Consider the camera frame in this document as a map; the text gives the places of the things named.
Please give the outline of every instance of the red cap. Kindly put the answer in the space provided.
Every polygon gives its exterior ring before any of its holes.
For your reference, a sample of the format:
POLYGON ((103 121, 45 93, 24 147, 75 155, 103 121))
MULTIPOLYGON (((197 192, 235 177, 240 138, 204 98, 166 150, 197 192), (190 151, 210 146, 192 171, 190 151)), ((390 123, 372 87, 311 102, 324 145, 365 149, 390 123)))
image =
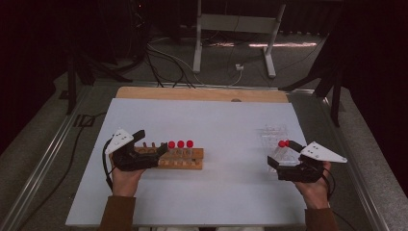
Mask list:
POLYGON ((176 146, 176 143, 174 141, 169 141, 167 146, 168 148, 174 148, 176 146))
POLYGON ((187 141, 187 147, 193 147, 194 142, 193 141, 187 141))
POLYGON ((183 141, 178 141, 177 142, 177 147, 184 147, 184 142, 183 141))
POLYGON ((278 143, 278 146, 280 146, 280 147, 289 146, 289 141, 280 141, 280 142, 278 143))

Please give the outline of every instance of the sleeve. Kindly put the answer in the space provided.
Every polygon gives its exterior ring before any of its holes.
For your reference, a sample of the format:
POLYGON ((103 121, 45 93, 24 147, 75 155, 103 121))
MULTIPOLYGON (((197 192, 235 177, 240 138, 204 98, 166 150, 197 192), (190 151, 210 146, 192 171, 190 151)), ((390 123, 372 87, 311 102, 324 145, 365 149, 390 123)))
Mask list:
POLYGON ((135 204, 134 197, 109 196, 98 230, 132 230, 135 204))
POLYGON ((305 212, 308 231, 339 230, 331 209, 307 209, 305 212))

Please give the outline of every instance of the hand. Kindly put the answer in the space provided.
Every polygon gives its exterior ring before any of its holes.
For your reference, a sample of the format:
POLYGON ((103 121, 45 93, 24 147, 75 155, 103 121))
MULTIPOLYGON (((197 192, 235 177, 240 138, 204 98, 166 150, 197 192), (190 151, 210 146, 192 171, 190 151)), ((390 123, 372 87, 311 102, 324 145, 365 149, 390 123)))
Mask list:
MULTIPOLYGON (((112 161, 112 153, 109 154, 111 159, 112 168, 114 168, 114 162, 112 161)), ((141 175, 146 169, 134 170, 134 171, 122 171, 115 167, 112 171, 112 177, 114 182, 113 195, 133 197, 138 189, 138 183, 141 175)))
MULTIPOLYGON (((323 167, 327 170, 330 170, 331 164, 330 162, 323 162, 323 167)), ((323 175, 327 178, 328 171, 325 170, 323 175)), ((301 183, 301 182, 294 182, 297 189, 303 195, 303 199, 305 200, 306 207, 308 209, 325 209, 329 208, 329 202, 327 199, 327 191, 328 187, 326 182, 323 178, 320 178, 315 183, 301 183)))

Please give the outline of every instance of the wooden edge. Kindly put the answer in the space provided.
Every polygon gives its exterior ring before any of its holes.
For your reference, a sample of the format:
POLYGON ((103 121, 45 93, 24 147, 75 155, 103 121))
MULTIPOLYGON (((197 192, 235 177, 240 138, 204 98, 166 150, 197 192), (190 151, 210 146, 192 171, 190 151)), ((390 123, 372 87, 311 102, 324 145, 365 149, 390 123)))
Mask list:
POLYGON ((220 90, 121 87, 116 98, 288 103, 280 90, 220 90))

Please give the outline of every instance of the gray carpet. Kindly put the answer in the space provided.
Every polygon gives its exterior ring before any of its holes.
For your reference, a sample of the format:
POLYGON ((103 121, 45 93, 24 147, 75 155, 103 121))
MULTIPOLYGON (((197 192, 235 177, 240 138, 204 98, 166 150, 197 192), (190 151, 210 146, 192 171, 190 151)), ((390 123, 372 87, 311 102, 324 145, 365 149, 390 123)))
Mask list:
MULTIPOLYGON (((268 40, 263 37, 256 37, 251 40, 253 43, 263 41, 268 40)), ((228 88, 283 87, 301 79, 308 73, 324 40, 319 37, 301 35, 278 36, 276 40, 277 44, 289 42, 295 44, 314 42, 318 43, 319 46, 274 47, 272 57, 278 72, 275 79, 267 77, 261 50, 249 48, 248 42, 240 44, 235 48, 204 47, 201 73, 196 75, 196 77, 192 75, 186 65, 183 65, 183 68, 190 82, 202 88, 227 88, 226 86, 229 86, 228 88), (234 69, 235 64, 243 64, 244 66, 242 78, 238 83, 236 82, 240 73, 234 69)), ((154 49, 175 56, 185 61, 189 66, 192 66, 193 38, 183 38, 180 43, 167 38, 154 38, 150 45, 154 49)), ((166 83, 166 86, 171 87, 174 81, 177 81, 181 76, 181 72, 175 64, 153 56, 151 56, 151 62, 163 76, 162 81, 166 83)), ((93 87, 83 87, 81 84, 78 84, 79 91, 82 90, 87 93, 72 116, 73 118, 77 115, 97 115, 106 112, 111 99, 115 97, 115 93, 120 86, 155 87, 157 85, 155 77, 146 63, 123 73, 125 77, 134 80, 131 84, 118 83, 102 73, 96 73, 96 75, 98 78, 93 87)), ((303 86, 303 88, 313 89, 316 83, 310 83, 303 86)), ((0 188, 0 218, 6 217, 18 194, 21 192, 25 181, 30 176, 41 156, 47 151, 61 124, 64 123, 64 120, 70 119, 69 116, 64 114, 67 102, 58 99, 61 91, 66 90, 65 75, 56 80, 56 86, 57 92, 55 95, 44 104, 36 117, 0 157, 0 183, 2 185, 0 188)), ((185 88, 186 85, 180 83, 177 87, 185 88)), ((322 145, 339 153, 342 153, 344 146, 347 146, 345 150, 352 150, 352 152, 346 153, 347 155, 359 154, 359 156, 353 157, 356 159, 355 165, 361 168, 361 174, 366 184, 363 187, 369 189, 370 196, 372 196, 374 204, 378 207, 380 217, 385 220, 390 230, 406 229, 407 224, 404 219, 404 216, 408 214, 406 213, 406 197, 401 197, 401 190, 395 184, 395 179, 390 174, 386 162, 383 158, 381 159, 382 154, 375 145, 375 140, 372 138, 370 130, 367 129, 367 125, 361 119, 358 110, 355 109, 355 105, 353 105, 347 90, 344 90, 342 95, 342 111, 340 112, 342 128, 340 131, 337 128, 333 128, 331 122, 328 121, 326 116, 328 108, 322 106, 321 99, 315 98, 309 92, 301 92, 291 94, 290 101, 293 103, 298 114, 307 141, 319 141, 322 145), (355 135, 359 137, 359 141, 354 140, 355 135), (375 156, 375 160, 378 162, 373 163, 371 160, 368 163, 367 155, 365 155, 366 150, 370 151, 371 156, 375 156), (369 180, 371 175, 377 178, 369 180), (386 182, 383 184, 373 182, 379 180, 381 176, 386 177, 386 182), (388 193, 393 198, 383 194, 384 189, 381 189, 383 186, 387 187, 388 193), (396 200, 398 200, 401 209, 395 209, 397 205, 395 204, 396 200)), ((93 228, 67 227, 64 225, 64 222, 102 123, 103 116, 100 116, 95 120, 95 124, 92 127, 87 127, 83 130, 78 140, 70 172, 57 191, 28 220, 23 230, 93 230, 93 228)), ((28 207, 23 220, 34 211, 63 176, 68 167, 71 152, 79 131, 79 127, 70 127, 66 133, 66 137, 53 160, 53 164, 45 178, 40 182, 38 192, 28 207)), ((367 216, 367 208, 361 202, 361 195, 356 191, 355 182, 353 183, 351 180, 354 176, 350 175, 350 167, 334 164, 333 174, 337 182, 337 188, 331 201, 334 211, 342 215, 356 230, 372 230, 371 220, 367 216)), ((352 230, 340 218, 338 218, 338 223, 341 230, 352 230)), ((268 230, 305 230, 305 227, 269 227, 268 230)))

